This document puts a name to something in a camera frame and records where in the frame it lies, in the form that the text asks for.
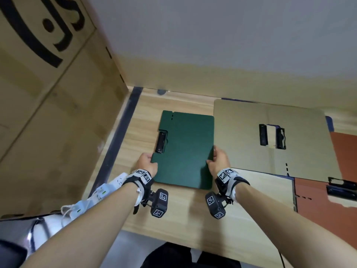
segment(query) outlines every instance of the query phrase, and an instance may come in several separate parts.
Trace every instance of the white power strip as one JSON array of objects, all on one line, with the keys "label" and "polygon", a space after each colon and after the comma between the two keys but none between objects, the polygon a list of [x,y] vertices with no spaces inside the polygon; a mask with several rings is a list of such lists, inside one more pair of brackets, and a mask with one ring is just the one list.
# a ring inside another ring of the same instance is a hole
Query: white power strip
[{"label": "white power strip", "polygon": [[108,195],[113,193],[115,190],[119,189],[123,185],[123,182],[126,180],[127,175],[128,175],[127,173],[122,173],[118,177],[116,177],[114,180],[112,180],[110,183],[102,184],[94,191],[94,193],[91,195],[91,197],[88,198],[87,200],[80,200],[76,204],[63,206],[61,208],[63,218],[66,215],[69,215],[69,217],[71,218],[71,221],[73,221],[78,216],[84,214],[88,209],[93,207],[95,204],[100,202],[102,199],[106,198]]}]

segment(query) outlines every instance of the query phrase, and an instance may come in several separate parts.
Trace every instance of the person's leg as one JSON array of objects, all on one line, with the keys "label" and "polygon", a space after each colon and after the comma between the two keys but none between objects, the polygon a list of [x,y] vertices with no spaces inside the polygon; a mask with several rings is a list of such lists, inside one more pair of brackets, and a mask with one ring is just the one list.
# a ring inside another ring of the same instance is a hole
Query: person's leg
[{"label": "person's leg", "polygon": [[141,268],[181,268],[187,267],[191,263],[191,248],[173,243],[164,243],[146,257]]},{"label": "person's leg", "polygon": [[202,252],[198,264],[210,265],[217,268],[241,268],[239,261],[228,259],[208,252]]}]

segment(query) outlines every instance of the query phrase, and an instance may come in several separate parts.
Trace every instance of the green clipboard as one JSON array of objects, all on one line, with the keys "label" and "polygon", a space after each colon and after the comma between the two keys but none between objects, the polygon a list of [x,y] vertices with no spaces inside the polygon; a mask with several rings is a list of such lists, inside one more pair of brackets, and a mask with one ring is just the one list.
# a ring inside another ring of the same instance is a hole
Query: green clipboard
[{"label": "green clipboard", "polygon": [[212,175],[214,117],[163,111],[151,162],[158,163],[156,182],[209,190]]}]

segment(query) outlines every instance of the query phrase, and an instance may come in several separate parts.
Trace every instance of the forearm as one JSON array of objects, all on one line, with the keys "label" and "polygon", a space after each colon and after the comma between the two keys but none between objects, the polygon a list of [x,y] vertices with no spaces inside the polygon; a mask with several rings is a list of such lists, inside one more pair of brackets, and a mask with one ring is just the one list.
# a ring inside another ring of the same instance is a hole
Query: forearm
[{"label": "forearm", "polygon": [[22,268],[97,268],[112,246],[138,197],[127,183],[42,245]]},{"label": "forearm", "polygon": [[353,247],[282,203],[245,183],[236,198],[295,268],[357,267]]}]

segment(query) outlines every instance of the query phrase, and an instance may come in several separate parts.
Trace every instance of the wrist-mounted device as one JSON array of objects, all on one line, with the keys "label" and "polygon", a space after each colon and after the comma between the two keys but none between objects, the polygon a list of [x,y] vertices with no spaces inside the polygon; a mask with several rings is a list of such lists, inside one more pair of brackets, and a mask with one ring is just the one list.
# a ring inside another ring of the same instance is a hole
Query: wrist-mounted device
[{"label": "wrist-mounted device", "polygon": [[127,176],[126,183],[135,183],[138,187],[139,196],[134,206],[133,214],[139,210],[139,204],[143,207],[146,205],[151,207],[150,213],[155,217],[162,217],[167,211],[168,192],[164,189],[158,189],[156,192],[151,190],[151,185],[154,183],[150,173],[144,169],[137,169]]},{"label": "wrist-mounted device", "polygon": [[241,182],[250,185],[247,180],[240,177],[239,174],[231,168],[225,168],[217,174],[215,183],[219,193],[209,192],[205,196],[208,210],[214,218],[221,219],[226,215],[225,207],[228,204],[233,204],[235,200],[234,187]]}]

